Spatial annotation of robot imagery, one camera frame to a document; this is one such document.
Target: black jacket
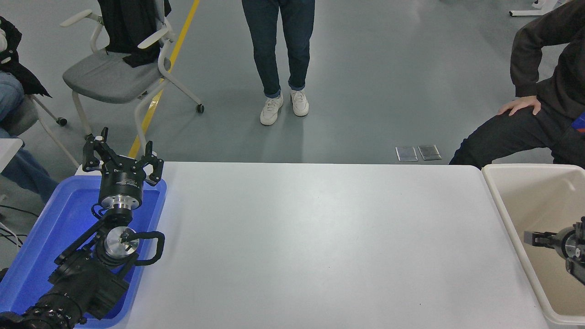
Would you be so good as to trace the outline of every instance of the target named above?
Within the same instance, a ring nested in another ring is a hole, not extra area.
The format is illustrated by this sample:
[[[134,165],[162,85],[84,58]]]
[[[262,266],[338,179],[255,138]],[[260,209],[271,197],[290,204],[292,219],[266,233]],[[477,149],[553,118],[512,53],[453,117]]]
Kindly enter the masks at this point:
[[[156,7],[154,0],[98,0],[108,32],[109,45],[106,50],[126,53],[124,61],[132,67],[154,62],[160,51],[158,43],[146,49],[137,46],[156,32]],[[164,1],[164,15],[171,11],[168,0]]]
[[[564,43],[552,77],[537,82],[541,49]],[[585,0],[572,0],[520,29],[510,73],[516,96],[536,95],[571,119],[585,112]]]
[[[39,94],[49,96],[47,90],[40,83],[39,79],[18,62],[18,52],[16,48],[20,43],[22,34],[18,29],[4,17],[0,16],[0,29],[6,32],[6,41],[8,41],[8,48],[0,52],[0,61],[10,57],[10,61],[5,64],[0,64],[0,71],[12,74],[20,83],[25,91],[25,94]]]

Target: sleeve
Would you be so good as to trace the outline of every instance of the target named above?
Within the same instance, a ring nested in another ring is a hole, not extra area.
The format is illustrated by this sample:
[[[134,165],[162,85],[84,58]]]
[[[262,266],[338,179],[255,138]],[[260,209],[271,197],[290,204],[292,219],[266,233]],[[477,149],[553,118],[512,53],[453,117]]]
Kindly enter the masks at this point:
[[[4,17],[0,16],[0,29],[6,32],[6,41],[8,42],[8,48],[3,52],[0,52],[0,61],[7,57],[15,57],[14,60],[18,61],[18,53],[16,48],[22,38],[22,33],[18,31],[16,26],[8,22]]]
[[[514,37],[510,75],[516,96],[536,95],[542,48],[569,43],[585,27],[585,1],[572,0],[521,28]]]

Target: jeans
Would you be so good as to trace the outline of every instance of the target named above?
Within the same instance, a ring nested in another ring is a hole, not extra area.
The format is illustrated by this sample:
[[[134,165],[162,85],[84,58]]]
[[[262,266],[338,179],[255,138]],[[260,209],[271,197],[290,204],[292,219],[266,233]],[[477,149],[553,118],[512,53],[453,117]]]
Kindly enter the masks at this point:
[[[0,121],[17,109],[23,99],[24,91],[20,82],[11,74],[0,71]],[[16,137],[0,128],[0,138]],[[57,182],[51,179],[47,170],[24,148],[18,150],[2,171],[2,175],[23,189],[39,194],[44,203],[57,187]]]
[[[254,61],[264,86],[264,94],[270,98],[280,95],[275,54],[279,9],[288,49],[288,85],[293,90],[305,88],[315,0],[242,0],[242,6],[252,36]]]
[[[516,152],[549,148],[554,163],[585,168],[585,137],[571,127],[573,119],[545,103],[536,115],[532,109],[521,109],[512,116],[506,112],[489,119],[463,140],[449,164],[481,169]]]

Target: robotic arm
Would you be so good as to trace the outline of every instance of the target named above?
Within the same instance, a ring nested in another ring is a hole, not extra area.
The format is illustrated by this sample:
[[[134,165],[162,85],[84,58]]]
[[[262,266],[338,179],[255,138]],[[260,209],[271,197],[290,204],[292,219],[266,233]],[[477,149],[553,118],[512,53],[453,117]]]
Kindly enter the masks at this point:
[[[87,321],[85,313],[102,319],[128,290],[124,277],[132,266],[151,265],[162,256],[161,232],[137,233],[128,224],[142,204],[143,182],[156,185],[164,161],[152,152],[152,142],[140,160],[119,156],[106,144],[107,136],[104,128],[101,136],[87,139],[82,167],[102,173],[98,204],[105,213],[55,259],[57,269],[49,277],[53,287],[22,315],[0,313],[0,329],[71,329]],[[147,165],[153,168],[148,176]],[[140,239],[157,239],[151,259],[138,260]]]
[[[554,249],[565,259],[567,272],[585,285],[585,217],[558,233],[526,231],[524,242]]]

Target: yellow floor line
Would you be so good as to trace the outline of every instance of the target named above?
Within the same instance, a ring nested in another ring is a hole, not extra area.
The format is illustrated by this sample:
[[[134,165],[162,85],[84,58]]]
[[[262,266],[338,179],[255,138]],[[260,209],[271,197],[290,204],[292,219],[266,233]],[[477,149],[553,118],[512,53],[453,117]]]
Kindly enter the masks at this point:
[[[173,52],[171,53],[171,58],[170,58],[171,68],[168,70],[169,72],[173,69],[173,65],[175,64],[175,60],[177,59],[177,56],[179,55],[179,51],[181,50],[181,46],[183,45],[183,40],[185,40],[185,36],[187,35],[187,31],[189,30],[189,26],[191,26],[191,21],[193,20],[193,16],[195,16],[195,11],[197,10],[198,6],[199,6],[199,0],[194,0],[193,5],[191,6],[191,10],[189,11],[189,14],[187,15],[187,19],[185,20],[185,24],[183,24],[183,28],[181,29],[181,33],[179,34],[179,37],[177,39],[177,43],[175,44],[175,48],[173,49]],[[163,94],[163,90],[161,90],[158,94],[156,94],[156,96],[154,96],[152,101],[150,102],[150,105],[148,107],[148,111],[146,111],[146,115],[144,116],[144,120],[142,121],[142,131],[144,133],[146,133],[146,131],[148,130],[148,127],[150,125],[150,121],[152,120],[152,117],[154,115],[154,112],[156,111],[156,107],[159,104],[159,100],[160,100],[160,97],[162,94]],[[134,138],[134,144],[132,144],[132,147],[130,148],[130,152],[128,153],[128,156],[136,158],[136,155],[138,154],[139,150],[140,150],[140,141],[138,140],[138,136],[136,136],[136,138]]]

